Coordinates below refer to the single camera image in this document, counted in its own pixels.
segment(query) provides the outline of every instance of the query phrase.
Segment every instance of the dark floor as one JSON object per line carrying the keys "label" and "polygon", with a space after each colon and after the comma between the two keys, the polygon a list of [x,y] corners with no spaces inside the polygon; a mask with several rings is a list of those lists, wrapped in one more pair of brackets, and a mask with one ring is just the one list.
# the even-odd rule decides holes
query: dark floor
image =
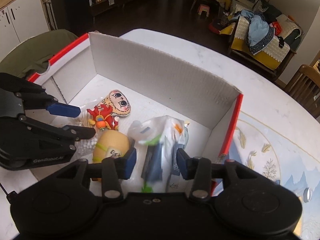
{"label": "dark floor", "polygon": [[[228,36],[212,33],[208,25],[218,14],[210,7],[209,17],[197,14],[198,5],[190,12],[193,0],[135,0],[122,7],[98,15],[92,29],[112,36],[121,36],[133,29],[143,28],[167,33],[200,44],[227,55]],[[263,70],[234,54],[231,58],[265,76]]]}

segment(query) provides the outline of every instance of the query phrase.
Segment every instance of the red bag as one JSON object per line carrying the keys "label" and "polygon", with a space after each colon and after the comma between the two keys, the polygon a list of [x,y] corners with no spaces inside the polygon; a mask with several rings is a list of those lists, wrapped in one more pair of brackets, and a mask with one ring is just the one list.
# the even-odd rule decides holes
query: red bag
{"label": "red bag", "polygon": [[269,24],[270,27],[275,29],[275,36],[278,36],[281,33],[281,26],[278,22],[272,22]]}

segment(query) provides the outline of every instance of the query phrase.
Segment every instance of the blue clothing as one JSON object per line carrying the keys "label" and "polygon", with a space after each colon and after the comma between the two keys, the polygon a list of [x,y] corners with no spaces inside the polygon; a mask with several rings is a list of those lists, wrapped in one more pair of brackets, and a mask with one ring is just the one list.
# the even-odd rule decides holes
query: blue clothing
{"label": "blue clothing", "polygon": [[231,21],[237,20],[240,17],[240,15],[247,18],[247,19],[248,18],[250,19],[254,16],[254,13],[252,11],[248,11],[248,10],[241,10],[240,12],[237,12],[234,17],[231,18]]}
{"label": "blue clothing", "polygon": [[254,15],[249,25],[248,41],[250,46],[256,45],[269,31],[269,25],[259,15]]}

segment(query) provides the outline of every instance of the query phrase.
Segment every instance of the plush doll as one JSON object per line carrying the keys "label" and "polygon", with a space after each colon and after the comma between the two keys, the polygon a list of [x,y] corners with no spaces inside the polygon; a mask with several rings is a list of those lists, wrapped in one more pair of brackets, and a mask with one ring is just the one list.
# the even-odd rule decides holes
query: plush doll
{"label": "plush doll", "polygon": [[87,109],[87,112],[93,117],[93,120],[89,120],[89,124],[96,125],[98,129],[108,128],[110,130],[118,130],[118,115],[126,116],[130,111],[129,101],[119,90],[112,90],[94,107],[93,111]]}
{"label": "plush doll", "polygon": [[113,108],[112,106],[106,106],[101,104],[100,109],[97,106],[94,110],[87,109],[87,112],[92,115],[93,120],[89,120],[89,124],[96,125],[98,129],[108,128],[110,130],[118,130],[118,116],[111,116]]}

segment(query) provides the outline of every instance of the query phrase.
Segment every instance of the white cabinet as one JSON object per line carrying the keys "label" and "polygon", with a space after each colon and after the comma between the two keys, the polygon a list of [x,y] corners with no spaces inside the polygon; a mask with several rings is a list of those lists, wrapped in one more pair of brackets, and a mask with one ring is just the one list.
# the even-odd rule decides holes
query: white cabinet
{"label": "white cabinet", "polygon": [[20,42],[49,31],[41,0],[15,0],[8,11]]}
{"label": "white cabinet", "polygon": [[48,31],[41,0],[15,0],[0,9],[0,61],[21,42]]}
{"label": "white cabinet", "polygon": [[8,8],[0,10],[0,61],[19,45],[20,41],[10,19]]}

